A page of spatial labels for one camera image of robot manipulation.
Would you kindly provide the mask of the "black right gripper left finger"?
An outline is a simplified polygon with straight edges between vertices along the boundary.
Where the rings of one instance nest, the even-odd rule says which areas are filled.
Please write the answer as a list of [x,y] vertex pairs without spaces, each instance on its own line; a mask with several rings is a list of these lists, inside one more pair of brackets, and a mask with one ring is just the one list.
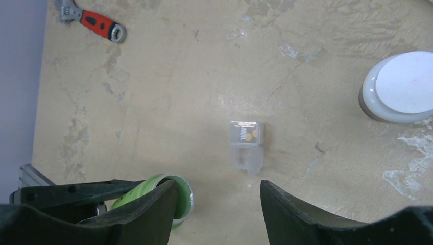
[[167,244],[178,197],[175,181],[99,214],[98,205],[36,209],[1,205],[1,244]]

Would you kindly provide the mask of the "clear plastic pill organizer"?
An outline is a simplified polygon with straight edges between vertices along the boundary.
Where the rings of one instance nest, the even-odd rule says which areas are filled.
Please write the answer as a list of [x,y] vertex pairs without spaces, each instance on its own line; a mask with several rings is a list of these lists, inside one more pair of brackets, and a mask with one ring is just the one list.
[[249,177],[264,165],[264,125],[257,121],[232,121],[229,125],[230,163]]

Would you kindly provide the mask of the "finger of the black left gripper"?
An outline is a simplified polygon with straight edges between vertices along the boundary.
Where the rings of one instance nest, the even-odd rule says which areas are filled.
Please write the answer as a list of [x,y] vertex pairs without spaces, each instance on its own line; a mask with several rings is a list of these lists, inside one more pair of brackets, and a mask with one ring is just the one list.
[[142,181],[110,180],[101,182],[23,187],[9,196],[13,205],[36,209],[95,204],[119,199]]

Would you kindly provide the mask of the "white capped dark pill bottle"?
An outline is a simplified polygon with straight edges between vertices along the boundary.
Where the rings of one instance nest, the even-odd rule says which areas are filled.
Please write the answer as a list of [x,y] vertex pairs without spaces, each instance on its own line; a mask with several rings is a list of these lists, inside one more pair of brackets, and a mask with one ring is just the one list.
[[402,53],[377,63],[365,77],[358,103],[367,116],[384,123],[432,117],[432,53]]

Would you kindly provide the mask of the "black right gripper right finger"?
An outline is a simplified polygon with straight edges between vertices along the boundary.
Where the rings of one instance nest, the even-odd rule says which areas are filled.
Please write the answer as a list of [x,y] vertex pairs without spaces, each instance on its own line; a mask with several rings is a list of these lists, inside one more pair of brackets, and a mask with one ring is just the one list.
[[344,218],[260,183],[270,244],[432,244],[432,207],[409,206],[374,223]]

